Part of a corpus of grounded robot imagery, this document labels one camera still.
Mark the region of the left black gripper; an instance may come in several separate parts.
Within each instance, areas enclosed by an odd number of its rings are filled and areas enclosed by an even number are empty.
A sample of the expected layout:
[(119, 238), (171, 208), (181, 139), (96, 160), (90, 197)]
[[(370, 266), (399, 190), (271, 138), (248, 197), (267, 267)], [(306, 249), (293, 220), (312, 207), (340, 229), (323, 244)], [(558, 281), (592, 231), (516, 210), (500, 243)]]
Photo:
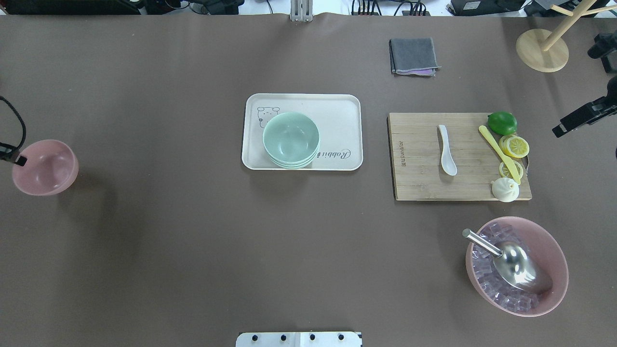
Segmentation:
[(4, 143), (0, 143), (0, 159), (22, 167), (28, 160), (20, 154), (18, 147)]

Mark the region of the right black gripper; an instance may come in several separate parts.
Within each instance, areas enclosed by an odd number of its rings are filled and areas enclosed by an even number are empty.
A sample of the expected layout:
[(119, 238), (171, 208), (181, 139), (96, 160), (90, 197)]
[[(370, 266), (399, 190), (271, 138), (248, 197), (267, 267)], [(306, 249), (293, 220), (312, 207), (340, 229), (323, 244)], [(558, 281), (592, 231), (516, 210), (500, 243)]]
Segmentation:
[(552, 132), (557, 138), (560, 138), (584, 124), (593, 124), (603, 117), (616, 114), (616, 109), (617, 102), (615, 96), (600, 97), (577, 108), (568, 116), (561, 118), (560, 123), (552, 129)]

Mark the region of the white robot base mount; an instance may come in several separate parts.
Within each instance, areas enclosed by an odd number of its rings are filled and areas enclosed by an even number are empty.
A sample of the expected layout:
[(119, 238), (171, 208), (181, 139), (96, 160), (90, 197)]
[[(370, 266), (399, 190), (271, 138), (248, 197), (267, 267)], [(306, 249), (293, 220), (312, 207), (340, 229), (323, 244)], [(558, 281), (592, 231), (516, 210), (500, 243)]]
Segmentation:
[(362, 347), (360, 332), (245, 332), (236, 347)]

